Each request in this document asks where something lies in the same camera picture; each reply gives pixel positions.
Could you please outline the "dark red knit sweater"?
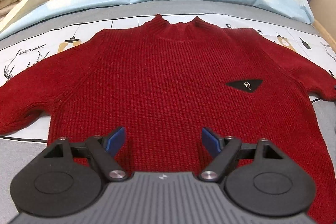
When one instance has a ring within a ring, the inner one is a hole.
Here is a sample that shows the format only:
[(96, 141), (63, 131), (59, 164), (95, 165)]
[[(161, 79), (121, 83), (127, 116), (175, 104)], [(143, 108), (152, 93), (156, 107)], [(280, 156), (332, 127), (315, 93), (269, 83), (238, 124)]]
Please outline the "dark red knit sweater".
[(157, 15), (104, 29), (1, 87), (1, 133), (50, 114), (49, 141), (126, 129), (117, 162), (128, 172), (199, 173), (211, 160), (201, 130), (272, 141), (316, 184), (309, 215), (335, 221), (335, 174), (309, 95), (335, 100), (335, 79), (252, 28)]

